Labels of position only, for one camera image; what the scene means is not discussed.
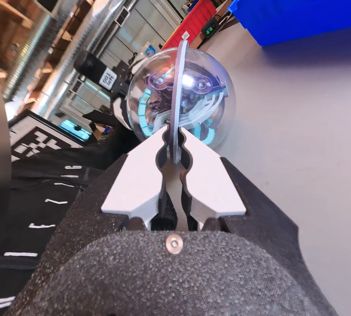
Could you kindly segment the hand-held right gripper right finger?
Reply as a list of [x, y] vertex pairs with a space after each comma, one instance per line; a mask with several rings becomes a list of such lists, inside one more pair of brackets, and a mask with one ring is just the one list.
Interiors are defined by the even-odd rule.
[[187, 227], [202, 229], [209, 218], [246, 214], [223, 159], [185, 128], [179, 128], [178, 141], [185, 169], [181, 203]]

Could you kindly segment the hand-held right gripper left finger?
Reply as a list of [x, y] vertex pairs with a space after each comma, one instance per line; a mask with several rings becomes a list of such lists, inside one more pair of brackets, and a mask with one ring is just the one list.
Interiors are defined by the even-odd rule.
[[102, 212], [142, 219], [147, 230], [165, 208], [166, 187], [161, 168], [167, 161], [168, 126], [130, 151], [104, 201]]

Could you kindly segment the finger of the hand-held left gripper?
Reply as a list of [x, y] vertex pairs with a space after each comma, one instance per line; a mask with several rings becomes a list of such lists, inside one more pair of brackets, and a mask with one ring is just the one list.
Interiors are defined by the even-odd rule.
[[126, 96], [111, 96], [111, 112], [121, 125], [126, 129], [132, 129], [127, 112]]
[[135, 74], [138, 69], [147, 61], [149, 56], [136, 56], [132, 64], [129, 66], [129, 73]]

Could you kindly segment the clear plastic maze ball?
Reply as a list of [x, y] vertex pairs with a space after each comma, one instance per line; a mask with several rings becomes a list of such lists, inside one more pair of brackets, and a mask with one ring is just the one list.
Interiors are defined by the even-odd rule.
[[145, 61], [133, 74], [126, 103], [141, 142], [174, 121], [174, 130], [185, 128], [211, 149], [228, 135], [236, 108], [226, 69], [185, 40]]

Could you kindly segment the red plastic bin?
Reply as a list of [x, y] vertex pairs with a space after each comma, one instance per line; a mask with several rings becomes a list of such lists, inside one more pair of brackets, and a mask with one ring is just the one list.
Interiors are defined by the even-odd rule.
[[191, 43], [200, 33], [203, 26], [216, 14], [212, 0], [198, 0], [190, 13], [181, 22], [161, 50], [178, 47], [182, 40]]

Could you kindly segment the small black device green display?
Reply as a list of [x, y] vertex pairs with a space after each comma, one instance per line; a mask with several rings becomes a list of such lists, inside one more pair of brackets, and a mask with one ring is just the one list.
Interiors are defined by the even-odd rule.
[[220, 29], [220, 24], [216, 16], [213, 16], [208, 20], [206, 24], [201, 29], [201, 33], [205, 40], [212, 38], [212, 36]]

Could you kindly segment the black white marker sign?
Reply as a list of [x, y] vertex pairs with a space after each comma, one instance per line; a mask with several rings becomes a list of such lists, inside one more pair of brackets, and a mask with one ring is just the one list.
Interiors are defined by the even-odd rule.
[[11, 162], [43, 152], [81, 148], [92, 135], [91, 130], [69, 120], [48, 121], [31, 110], [24, 110], [8, 121]]

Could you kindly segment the black printed hoodie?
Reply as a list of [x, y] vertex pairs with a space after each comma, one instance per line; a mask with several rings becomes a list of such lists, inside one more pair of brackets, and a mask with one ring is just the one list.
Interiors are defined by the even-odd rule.
[[1, 237], [1, 315], [37, 267], [75, 199], [139, 142], [104, 141], [38, 153], [12, 163], [10, 205]]

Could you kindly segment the silver ventilation duct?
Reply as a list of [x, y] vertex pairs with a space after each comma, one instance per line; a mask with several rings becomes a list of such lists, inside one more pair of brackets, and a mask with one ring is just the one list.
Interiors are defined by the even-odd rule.
[[79, 0], [33, 1], [42, 13], [34, 21], [28, 38], [7, 74], [2, 92], [4, 103], [24, 103], [37, 70], [45, 62], [52, 43]]
[[125, 0], [94, 1], [59, 63], [47, 79], [36, 105], [32, 108], [33, 112], [45, 119], [49, 119], [55, 113], [78, 74], [73, 67], [75, 59], [82, 51], [94, 50], [124, 2]]

